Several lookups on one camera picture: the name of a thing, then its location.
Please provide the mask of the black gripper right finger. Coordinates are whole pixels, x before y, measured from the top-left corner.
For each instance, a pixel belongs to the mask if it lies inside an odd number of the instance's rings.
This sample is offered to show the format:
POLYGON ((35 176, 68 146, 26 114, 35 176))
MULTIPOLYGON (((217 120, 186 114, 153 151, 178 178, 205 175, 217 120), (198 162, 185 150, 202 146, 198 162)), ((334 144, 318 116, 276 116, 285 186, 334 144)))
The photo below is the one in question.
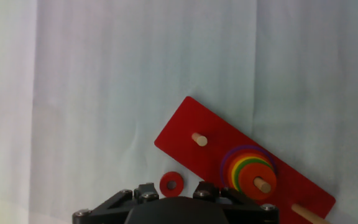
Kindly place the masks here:
POLYGON ((280 223, 280 212, 276 206, 269 203, 258 205, 234 188, 219 188, 201 181, 192 198, 203 202, 200 206, 206 215, 203 223, 280 223))

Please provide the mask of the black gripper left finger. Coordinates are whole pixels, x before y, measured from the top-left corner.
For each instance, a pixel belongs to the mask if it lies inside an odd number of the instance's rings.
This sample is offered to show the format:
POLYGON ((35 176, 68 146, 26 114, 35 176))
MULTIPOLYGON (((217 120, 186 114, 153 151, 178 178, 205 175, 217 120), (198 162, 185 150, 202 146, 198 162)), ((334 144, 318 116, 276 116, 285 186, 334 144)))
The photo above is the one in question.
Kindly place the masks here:
POLYGON ((81 209, 72 215, 72 224, 121 224, 138 205, 159 199, 154 183, 140 184, 136 189, 123 189, 96 208, 81 209))

